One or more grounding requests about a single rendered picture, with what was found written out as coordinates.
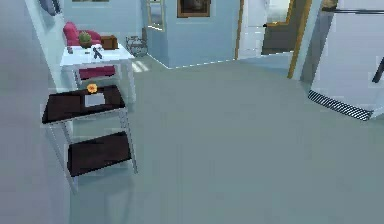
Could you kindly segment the grey flat square plate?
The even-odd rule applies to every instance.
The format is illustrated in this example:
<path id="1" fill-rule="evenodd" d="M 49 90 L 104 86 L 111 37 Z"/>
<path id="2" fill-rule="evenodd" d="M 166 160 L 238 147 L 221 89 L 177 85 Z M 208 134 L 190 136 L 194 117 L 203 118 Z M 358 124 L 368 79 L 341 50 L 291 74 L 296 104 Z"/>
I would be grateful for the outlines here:
<path id="1" fill-rule="evenodd" d="M 86 107 L 103 105 L 104 103 L 105 97 L 103 93 L 90 94 L 84 97 L 84 104 Z"/>

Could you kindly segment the white room door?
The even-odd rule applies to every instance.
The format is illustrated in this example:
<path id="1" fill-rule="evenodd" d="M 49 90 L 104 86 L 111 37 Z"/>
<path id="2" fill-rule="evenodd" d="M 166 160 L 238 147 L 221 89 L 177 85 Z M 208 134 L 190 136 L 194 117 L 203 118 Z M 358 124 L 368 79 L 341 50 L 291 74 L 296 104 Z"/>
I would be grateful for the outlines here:
<path id="1" fill-rule="evenodd" d="M 238 58 L 260 57 L 269 0 L 244 0 Z"/>

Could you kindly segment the dark brown two-tier side table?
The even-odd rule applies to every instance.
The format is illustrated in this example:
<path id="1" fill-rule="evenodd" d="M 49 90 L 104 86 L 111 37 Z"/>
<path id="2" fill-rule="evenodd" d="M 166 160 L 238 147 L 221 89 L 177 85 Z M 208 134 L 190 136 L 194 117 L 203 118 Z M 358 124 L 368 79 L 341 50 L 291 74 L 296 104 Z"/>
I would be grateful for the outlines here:
<path id="1" fill-rule="evenodd" d="M 138 172 L 135 146 L 129 127 L 128 108 L 116 85 L 98 87 L 96 93 L 103 93 L 103 105 L 86 107 L 84 97 L 87 89 L 50 94 L 41 118 L 47 136 L 70 189 L 78 191 L 78 178 L 115 164 L 131 160 L 133 171 Z M 116 113 L 119 116 L 121 131 L 73 142 L 67 122 L 92 116 Z"/>

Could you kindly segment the brown framed picture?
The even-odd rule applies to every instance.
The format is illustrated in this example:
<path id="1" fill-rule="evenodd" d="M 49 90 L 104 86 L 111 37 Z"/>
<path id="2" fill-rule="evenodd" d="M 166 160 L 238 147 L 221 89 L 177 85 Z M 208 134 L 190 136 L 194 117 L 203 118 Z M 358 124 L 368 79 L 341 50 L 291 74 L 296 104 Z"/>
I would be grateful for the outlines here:
<path id="1" fill-rule="evenodd" d="M 209 17 L 211 0 L 177 0 L 177 17 Z"/>

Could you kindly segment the brown wooden box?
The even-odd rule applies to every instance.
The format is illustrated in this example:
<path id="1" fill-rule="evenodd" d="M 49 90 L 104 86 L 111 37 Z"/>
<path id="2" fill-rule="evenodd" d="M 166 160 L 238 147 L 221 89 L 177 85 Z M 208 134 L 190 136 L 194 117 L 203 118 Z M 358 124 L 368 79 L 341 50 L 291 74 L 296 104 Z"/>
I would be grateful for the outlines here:
<path id="1" fill-rule="evenodd" d="M 114 35 L 102 36 L 101 45 L 104 50 L 115 50 L 118 48 L 118 41 Z"/>

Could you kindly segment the white table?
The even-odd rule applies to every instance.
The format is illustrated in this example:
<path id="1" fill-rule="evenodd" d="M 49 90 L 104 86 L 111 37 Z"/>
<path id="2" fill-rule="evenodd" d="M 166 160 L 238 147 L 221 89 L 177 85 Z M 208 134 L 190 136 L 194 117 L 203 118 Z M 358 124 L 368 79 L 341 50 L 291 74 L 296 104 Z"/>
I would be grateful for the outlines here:
<path id="1" fill-rule="evenodd" d="M 62 72 L 72 75 L 74 77 L 74 84 L 80 87 L 84 81 L 96 81 L 107 78 L 114 78 L 120 82 L 124 77 L 128 78 L 128 98 L 131 102 L 136 101 L 135 82 L 133 77 L 132 60 L 134 56 L 131 55 L 121 44 L 115 50 L 104 50 L 100 44 L 92 45 L 88 49 L 80 46 L 69 46 L 73 49 L 73 54 L 69 54 L 67 48 L 63 52 L 60 62 Z M 93 47 L 101 53 L 102 59 L 94 59 Z M 81 80 L 79 70 L 84 68 L 96 68 L 102 66 L 115 67 L 115 74 L 112 76 L 103 76 Z"/>

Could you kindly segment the green potted plant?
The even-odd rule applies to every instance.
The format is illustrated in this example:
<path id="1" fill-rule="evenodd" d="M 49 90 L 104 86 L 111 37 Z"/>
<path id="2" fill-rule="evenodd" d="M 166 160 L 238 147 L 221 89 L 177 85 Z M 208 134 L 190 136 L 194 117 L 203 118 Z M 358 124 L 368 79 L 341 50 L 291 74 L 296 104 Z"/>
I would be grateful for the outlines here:
<path id="1" fill-rule="evenodd" d="M 87 49 L 92 46 L 92 39 L 88 32 L 86 31 L 80 32 L 78 39 L 79 39 L 79 44 L 82 48 Z"/>

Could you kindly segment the white fridge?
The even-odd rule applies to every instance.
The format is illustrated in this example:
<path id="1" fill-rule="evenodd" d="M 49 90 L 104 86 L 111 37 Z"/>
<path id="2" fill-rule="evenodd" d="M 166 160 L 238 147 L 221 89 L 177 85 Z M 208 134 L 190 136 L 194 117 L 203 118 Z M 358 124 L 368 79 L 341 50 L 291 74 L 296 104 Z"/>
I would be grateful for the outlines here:
<path id="1" fill-rule="evenodd" d="M 384 73 L 372 82 L 384 57 L 384 0 L 322 0 L 320 10 L 331 20 L 308 98 L 367 121 L 384 95 Z"/>

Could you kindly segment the wall mirror with pale frame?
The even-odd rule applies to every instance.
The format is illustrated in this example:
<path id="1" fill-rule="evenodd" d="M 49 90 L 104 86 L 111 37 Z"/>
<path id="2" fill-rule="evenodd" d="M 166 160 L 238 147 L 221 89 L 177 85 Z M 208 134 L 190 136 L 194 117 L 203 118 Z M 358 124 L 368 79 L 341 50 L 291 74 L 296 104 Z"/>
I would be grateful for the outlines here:
<path id="1" fill-rule="evenodd" d="M 165 30 L 164 10 L 162 0 L 146 0 L 148 12 L 148 27 L 158 30 Z"/>

